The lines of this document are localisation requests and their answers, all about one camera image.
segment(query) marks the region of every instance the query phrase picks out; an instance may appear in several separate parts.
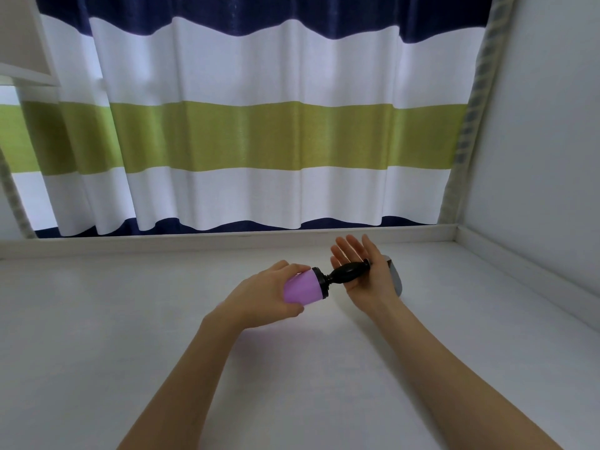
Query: hand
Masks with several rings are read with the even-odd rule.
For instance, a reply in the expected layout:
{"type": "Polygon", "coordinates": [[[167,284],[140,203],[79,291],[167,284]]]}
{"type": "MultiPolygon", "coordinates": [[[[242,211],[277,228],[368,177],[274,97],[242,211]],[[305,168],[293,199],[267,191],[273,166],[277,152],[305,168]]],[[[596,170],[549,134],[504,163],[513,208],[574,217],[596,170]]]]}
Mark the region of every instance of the hand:
{"type": "Polygon", "coordinates": [[[345,239],[337,237],[335,242],[337,244],[331,247],[333,268],[349,262],[361,262],[366,258],[371,262],[368,273],[344,284],[358,309],[373,319],[379,311],[398,303],[388,263],[367,235],[362,236],[362,243],[352,235],[345,239]]]}
{"type": "Polygon", "coordinates": [[[285,318],[295,318],[304,311],[299,303],[283,301],[283,285],[298,273],[310,270],[308,265],[288,264],[280,260],[270,268],[244,279],[213,313],[242,331],[285,318]]]}

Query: gray object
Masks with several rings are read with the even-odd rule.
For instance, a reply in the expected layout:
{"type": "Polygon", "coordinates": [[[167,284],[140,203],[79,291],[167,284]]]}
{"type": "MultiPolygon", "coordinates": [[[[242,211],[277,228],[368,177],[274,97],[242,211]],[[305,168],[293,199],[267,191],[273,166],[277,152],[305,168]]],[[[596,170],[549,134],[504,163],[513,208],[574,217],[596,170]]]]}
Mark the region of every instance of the gray object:
{"type": "Polygon", "coordinates": [[[402,294],[402,281],[400,280],[400,275],[394,266],[394,262],[389,256],[384,256],[387,260],[387,265],[389,265],[389,272],[392,273],[392,282],[394,283],[394,290],[396,291],[396,295],[399,297],[402,294]]]}

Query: table surface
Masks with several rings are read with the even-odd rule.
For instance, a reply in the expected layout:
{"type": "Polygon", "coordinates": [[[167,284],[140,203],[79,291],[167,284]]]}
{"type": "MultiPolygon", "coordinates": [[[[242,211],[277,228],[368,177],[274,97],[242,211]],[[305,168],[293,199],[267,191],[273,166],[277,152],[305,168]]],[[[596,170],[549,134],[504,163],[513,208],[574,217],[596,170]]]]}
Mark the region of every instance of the table surface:
{"type": "MultiPolygon", "coordinates": [[[[565,449],[600,442],[600,334],[453,242],[384,245],[402,299],[565,449]]],[[[0,262],[0,448],[113,449],[202,317],[285,258],[323,248],[0,262]]],[[[205,449],[440,449],[393,352],[340,286],[296,319],[246,331],[205,449]]]]}

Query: forearm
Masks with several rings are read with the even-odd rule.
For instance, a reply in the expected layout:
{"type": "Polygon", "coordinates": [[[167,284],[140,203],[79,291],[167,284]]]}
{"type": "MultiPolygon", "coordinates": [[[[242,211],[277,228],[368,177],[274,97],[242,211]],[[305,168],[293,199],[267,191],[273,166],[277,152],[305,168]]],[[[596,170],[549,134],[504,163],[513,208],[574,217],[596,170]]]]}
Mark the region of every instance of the forearm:
{"type": "Polygon", "coordinates": [[[452,449],[560,449],[396,300],[372,316],[452,449]]]}
{"type": "Polygon", "coordinates": [[[212,312],[118,450],[196,449],[240,329],[212,312]]]}

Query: striped curtain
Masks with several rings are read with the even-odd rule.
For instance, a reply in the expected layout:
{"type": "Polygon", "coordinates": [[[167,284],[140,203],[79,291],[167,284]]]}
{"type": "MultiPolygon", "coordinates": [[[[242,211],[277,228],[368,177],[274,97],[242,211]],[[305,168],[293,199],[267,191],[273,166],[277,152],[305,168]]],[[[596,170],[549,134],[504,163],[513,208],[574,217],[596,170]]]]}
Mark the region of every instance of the striped curtain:
{"type": "Polygon", "coordinates": [[[491,0],[37,0],[0,87],[36,234],[435,224],[491,0]]]}

